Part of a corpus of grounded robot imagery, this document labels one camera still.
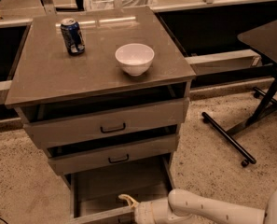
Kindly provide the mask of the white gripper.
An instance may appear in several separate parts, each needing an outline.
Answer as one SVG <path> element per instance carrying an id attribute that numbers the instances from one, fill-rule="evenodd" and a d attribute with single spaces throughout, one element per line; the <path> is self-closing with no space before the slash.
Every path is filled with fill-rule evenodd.
<path id="1" fill-rule="evenodd" d="M 174 216 L 166 198 L 138 203 L 128 194 L 119 194 L 130 209 L 134 209 L 134 219 L 137 224 L 172 224 Z"/>

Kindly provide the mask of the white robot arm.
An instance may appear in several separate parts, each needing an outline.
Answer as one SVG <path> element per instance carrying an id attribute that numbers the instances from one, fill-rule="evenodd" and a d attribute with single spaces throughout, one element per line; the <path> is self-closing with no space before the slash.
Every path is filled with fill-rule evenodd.
<path id="1" fill-rule="evenodd" d="M 165 198 L 140 203 L 128 194 L 118 197 L 128 203 L 136 224 L 192 224 L 194 216 L 215 224 L 277 224 L 277 190 L 264 209 L 204 198 L 183 189 L 173 189 Z"/>

